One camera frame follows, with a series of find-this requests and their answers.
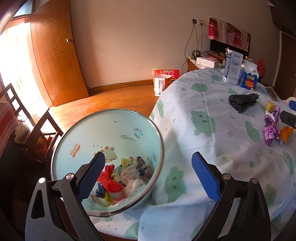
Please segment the wooden chair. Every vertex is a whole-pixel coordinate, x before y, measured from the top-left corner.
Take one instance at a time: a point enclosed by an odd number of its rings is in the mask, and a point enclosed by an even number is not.
[[[9,98],[7,92],[8,90],[11,90],[13,93],[13,97]],[[3,96],[6,96],[6,99],[12,106],[13,110],[15,111],[15,116],[19,116],[19,112],[22,110],[25,114],[25,116],[28,118],[28,120],[31,122],[33,126],[32,131],[28,131],[20,140],[20,143],[15,143],[16,145],[27,148],[29,149],[35,156],[38,157],[40,161],[42,161],[44,164],[49,164],[50,163],[50,154],[51,151],[54,147],[55,142],[57,141],[58,136],[62,136],[64,133],[60,129],[60,127],[56,124],[56,122],[53,120],[52,116],[48,112],[48,110],[45,112],[45,114],[40,118],[40,120],[35,123],[27,109],[24,107],[23,103],[19,99],[17,93],[15,92],[15,89],[13,88],[12,84],[10,83],[7,87],[5,87],[2,92],[0,93],[0,99]],[[15,108],[12,105],[12,102],[16,100],[17,103],[19,104],[19,108],[15,110]],[[48,120],[53,128],[55,129],[55,132],[50,132],[50,133],[44,133],[41,131],[42,126],[44,125],[45,121]],[[46,136],[53,136],[51,140],[47,139]],[[47,150],[45,155],[42,155],[37,149],[36,149],[36,144],[39,138],[42,138],[44,142],[46,143]]]

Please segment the metal screw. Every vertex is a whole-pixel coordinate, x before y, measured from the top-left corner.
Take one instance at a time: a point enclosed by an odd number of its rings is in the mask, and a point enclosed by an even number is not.
[[[67,174],[66,179],[70,180],[73,177],[74,177],[74,174],[73,173],[69,173],[69,174]]]
[[[229,180],[231,176],[228,173],[223,174],[223,178]]]
[[[40,178],[40,179],[38,180],[38,182],[39,182],[40,184],[44,183],[44,182],[45,182],[45,178],[44,178],[44,177]]]
[[[258,180],[256,178],[252,178],[251,179],[251,182],[254,183],[254,184],[257,184],[258,183]]]

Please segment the red striped fabric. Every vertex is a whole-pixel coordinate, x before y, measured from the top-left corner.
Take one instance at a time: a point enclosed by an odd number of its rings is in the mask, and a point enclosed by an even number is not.
[[[8,102],[0,102],[0,157],[11,133],[18,126],[17,118]]]

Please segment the baseboard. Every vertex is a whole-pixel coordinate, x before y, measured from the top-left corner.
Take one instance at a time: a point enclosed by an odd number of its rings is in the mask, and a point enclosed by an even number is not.
[[[89,89],[89,93],[94,94],[94,93],[106,91],[106,90],[113,90],[113,89],[119,89],[119,88],[130,87],[130,86],[151,85],[151,84],[153,84],[153,79],[136,80],[136,81],[116,83],[116,84],[104,85],[104,86],[100,86],[100,87],[91,88],[91,89]]]

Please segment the wooden door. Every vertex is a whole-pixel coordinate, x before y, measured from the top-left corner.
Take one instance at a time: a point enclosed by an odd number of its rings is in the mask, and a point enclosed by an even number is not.
[[[281,62],[277,74],[274,91],[282,99],[295,95],[296,88],[296,39],[288,34],[281,33]]]
[[[49,0],[31,16],[34,54],[55,106],[88,97],[73,41],[70,0]]]

